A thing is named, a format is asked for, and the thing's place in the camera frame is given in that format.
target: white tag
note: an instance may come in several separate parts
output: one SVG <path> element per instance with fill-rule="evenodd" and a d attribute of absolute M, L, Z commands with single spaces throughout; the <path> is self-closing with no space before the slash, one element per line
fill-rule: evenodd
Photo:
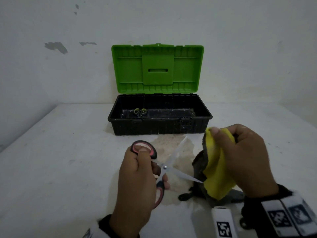
<path fill-rule="evenodd" d="M 212 208 L 211 213 L 216 228 L 217 238 L 238 238 L 231 210 L 228 207 L 215 206 Z"/>
<path fill-rule="evenodd" d="M 294 193 L 292 196 L 281 199 L 281 201 L 302 236 L 317 233 L 316 216 L 299 194 Z"/>
<path fill-rule="evenodd" d="M 299 236 L 280 200 L 263 201 L 262 206 L 279 237 Z"/>

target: hand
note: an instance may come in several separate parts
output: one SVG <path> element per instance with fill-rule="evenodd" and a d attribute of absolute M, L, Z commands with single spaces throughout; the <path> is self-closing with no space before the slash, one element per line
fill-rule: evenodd
<path fill-rule="evenodd" d="M 236 184 L 250 198 L 264 197 L 279 192 L 269 164 L 264 140 L 251 129 L 235 124 L 227 129 L 238 137 L 234 144 L 219 128 L 210 132 L 225 155 L 227 168 Z"/>
<path fill-rule="evenodd" d="M 139 154 L 125 152 L 119 172 L 118 196 L 109 225 L 121 238 L 136 238 L 149 221 L 156 199 L 156 182 L 153 174 L 161 169 L 151 162 L 150 150 L 136 146 Z M 168 177 L 163 176 L 164 187 L 169 189 Z"/>

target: green toolbox lid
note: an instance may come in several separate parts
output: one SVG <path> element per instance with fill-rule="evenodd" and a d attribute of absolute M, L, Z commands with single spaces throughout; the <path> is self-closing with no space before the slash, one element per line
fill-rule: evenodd
<path fill-rule="evenodd" d="M 112 59 L 121 94 L 194 93 L 198 90 L 203 46 L 113 45 Z"/>

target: black and red scissor handle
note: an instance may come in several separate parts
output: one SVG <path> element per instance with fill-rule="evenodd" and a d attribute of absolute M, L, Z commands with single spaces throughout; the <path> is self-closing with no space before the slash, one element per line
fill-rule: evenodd
<path fill-rule="evenodd" d="M 144 140 L 137 140 L 137 141 L 133 142 L 133 144 L 131 145 L 131 152 L 133 152 L 137 155 L 139 153 L 139 151 L 136 149 L 136 146 L 144 146 L 145 148 L 149 148 L 151 150 L 150 151 L 151 159 L 152 160 L 157 159 L 157 157 L 158 157 L 157 152 L 156 152 L 155 148 L 153 147 L 153 145 L 150 144 L 149 142 L 146 142 Z M 163 199 L 164 191 L 165 191 L 163 180 L 159 181 L 156 184 L 156 189 L 160 191 L 160 196 L 159 196 L 158 200 L 155 202 L 153 209 L 155 209 L 161 203 L 161 201 Z"/>

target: white wall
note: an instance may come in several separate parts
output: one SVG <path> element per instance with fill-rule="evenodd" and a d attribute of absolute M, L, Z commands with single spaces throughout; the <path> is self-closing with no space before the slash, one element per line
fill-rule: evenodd
<path fill-rule="evenodd" d="M 278 102 L 317 126 L 316 5 L 0 0 L 0 145 L 58 103 L 113 102 L 113 44 L 204 45 L 198 90 L 204 102 Z M 68 53 L 45 48 L 48 42 L 61 42 Z"/>

